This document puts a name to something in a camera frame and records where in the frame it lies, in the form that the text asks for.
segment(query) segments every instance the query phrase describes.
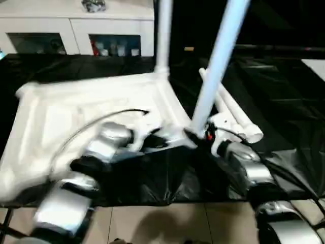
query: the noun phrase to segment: beige floor tile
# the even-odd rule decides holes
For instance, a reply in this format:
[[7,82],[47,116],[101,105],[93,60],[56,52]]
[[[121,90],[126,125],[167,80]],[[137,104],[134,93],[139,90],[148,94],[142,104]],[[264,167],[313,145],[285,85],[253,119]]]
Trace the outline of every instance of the beige floor tile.
[[115,238],[133,244],[184,243],[187,239],[211,243],[202,204],[114,207],[109,242]]
[[253,210],[248,203],[206,204],[215,244],[258,244]]
[[6,217],[7,209],[0,208],[0,222],[3,223]]
[[[14,214],[10,221],[10,227],[18,230],[24,234],[30,234],[33,228],[33,216],[35,213],[35,208],[19,208],[14,210]],[[12,244],[16,241],[16,238],[11,236],[6,236],[5,244]]]
[[311,224],[317,224],[322,220],[323,215],[312,200],[298,200],[292,201],[292,203],[301,212],[301,214],[303,214],[310,221]]
[[[25,234],[30,234],[33,227],[33,216],[35,209],[20,208],[14,211],[14,215],[10,222],[10,227]],[[107,244],[108,232],[110,229],[112,208],[98,208],[86,236],[84,243],[86,244]],[[12,244],[17,239],[6,236],[5,244]]]
[[90,229],[83,243],[107,244],[111,222],[111,207],[99,207],[93,217]]

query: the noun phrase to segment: cabinet door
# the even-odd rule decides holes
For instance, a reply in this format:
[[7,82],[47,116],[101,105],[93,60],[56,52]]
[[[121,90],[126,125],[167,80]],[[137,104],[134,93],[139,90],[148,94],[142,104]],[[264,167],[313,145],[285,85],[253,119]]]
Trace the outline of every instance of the cabinet door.
[[6,54],[80,53],[68,19],[0,18],[0,47]]
[[153,56],[153,20],[71,19],[81,54]]

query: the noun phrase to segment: white pvc pipe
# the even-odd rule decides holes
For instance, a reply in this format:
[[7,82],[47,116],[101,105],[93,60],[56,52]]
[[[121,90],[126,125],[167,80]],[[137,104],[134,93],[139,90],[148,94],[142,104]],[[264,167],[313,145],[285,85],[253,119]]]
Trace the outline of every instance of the white pvc pipe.
[[228,106],[230,112],[233,114],[238,124],[244,128],[247,141],[249,143],[256,143],[260,141],[263,138],[263,132],[257,125],[253,124],[247,114],[242,110],[236,100],[226,90],[226,88],[224,88],[222,84],[219,87],[218,92],[220,93],[222,99]]
[[[199,73],[200,73],[200,76],[201,76],[203,82],[205,82],[206,73],[207,73],[206,70],[203,68],[200,68]],[[223,100],[222,96],[219,94],[219,92],[216,92],[216,94],[215,94],[215,103],[214,104],[216,105],[219,113],[226,114],[227,120],[230,122],[232,130],[235,133],[239,134],[240,136],[246,137],[243,127],[240,124],[238,124],[238,122],[234,118],[233,114],[230,112],[227,104]]]
[[210,115],[215,94],[228,66],[250,0],[228,0],[211,58],[210,71],[203,83],[191,122],[200,134]]
[[156,73],[169,74],[169,45],[172,25],[173,0],[160,0]]
[[[203,80],[204,77],[206,77],[207,71],[208,70],[203,68],[199,70]],[[219,90],[216,94],[216,103],[220,104],[217,105],[217,107],[220,106],[220,109],[224,109],[226,112],[229,111],[232,114],[233,118],[236,120],[236,123],[243,128],[245,137],[249,143],[256,143],[263,138],[263,132],[260,130],[260,128],[253,124],[244,110],[222,84],[220,84]]]

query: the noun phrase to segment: black cable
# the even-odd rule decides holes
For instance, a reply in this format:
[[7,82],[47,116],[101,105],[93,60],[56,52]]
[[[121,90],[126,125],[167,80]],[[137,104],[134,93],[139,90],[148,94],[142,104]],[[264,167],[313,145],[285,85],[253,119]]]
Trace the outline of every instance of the black cable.
[[120,111],[116,111],[116,112],[112,112],[112,113],[108,113],[105,114],[99,118],[96,118],[94,120],[92,120],[91,122],[85,124],[83,127],[81,127],[80,129],[78,129],[74,134],[72,134],[62,145],[61,147],[55,152],[55,154],[53,155],[53,157],[50,160],[50,170],[49,170],[49,174],[48,174],[48,181],[51,181],[51,175],[54,171],[54,166],[55,166],[55,161],[57,159],[57,157],[64,151],[64,149],[66,148],[67,145],[69,145],[71,143],[71,141],[73,141],[78,135],[80,135],[82,132],[86,131],[87,129],[89,129],[91,126],[97,124],[98,122],[100,122],[103,119],[112,117],[114,115],[118,115],[121,113],[125,113],[125,112],[143,112],[143,115],[146,115],[147,113],[149,113],[148,110],[143,110],[143,109],[124,109],[124,110],[120,110]]
[[[274,181],[277,185],[277,187],[282,188],[277,180],[277,178],[275,177],[275,175],[280,176],[281,178],[287,180],[288,182],[300,187],[301,189],[303,189],[305,192],[310,194],[311,199],[315,202],[315,204],[317,205],[317,207],[319,208],[319,210],[321,211],[321,213],[323,214],[323,216],[325,217],[325,209],[324,207],[320,204],[320,198],[316,195],[316,193],[310,189],[308,186],[306,186],[298,177],[296,177],[290,170],[279,166],[279,165],[275,165],[272,164],[270,162],[268,162],[267,160],[264,159],[264,157],[262,157],[262,155],[253,148],[253,146],[242,136],[238,135],[236,132],[225,129],[225,128],[221,128],[221,127],[216,127],[216,130],[222,130],[225,132],[228,132],[236,137],[238,137],[239,139],[242,140],[242,143],[246,146],[249,146],[261,159],[261,163],[264,164],[268,170],[270,171],[270,173],[272,174],[272,177],[274,178]],[[305,219],[305,221],[313,228],[313,229],[319,229],[319,228],[323,228],[325,227],[325,222],[320,222],[317,225],[312,225],[307,218],[293,205],[293,207],[295,208],[295,210]]]

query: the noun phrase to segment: black tablecloth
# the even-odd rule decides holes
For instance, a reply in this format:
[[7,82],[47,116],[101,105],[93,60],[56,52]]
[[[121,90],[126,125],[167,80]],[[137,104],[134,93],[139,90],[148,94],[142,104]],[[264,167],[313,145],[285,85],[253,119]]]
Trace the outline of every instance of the black tablecloth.
[[[206,59],[189,58],[171,65],[171,85],[189,116],[193,114],[202,84],[198,69],[206,64]],[[153,66],[152,58],[141,57],[7,55],[0,61],[1,150],[5,148],[18,106],[15,92],[23,84],[146,73]],[[255,148],[324,196],[325,82],[298,59],[237,57],[231,60],[223,84],[264,132],[263,140]],[[107,182],[114,184],[115,190],[110,193],[108,188],[99,205],[240,200],[228,195],[227,178],[208,155],[197,151],[183,153],[188,157],[180,159],[176,156],[178,152],[172,151],[163,157],[150,155],[149,160],[139,160],[136,165],[124,162],[128,172],[134,174],[118,166]],[[292,199],[308,197],[296,186],[282,179],[280,182]],[[45,186],[28,189],[8,204],[33,205],[47,190]]]

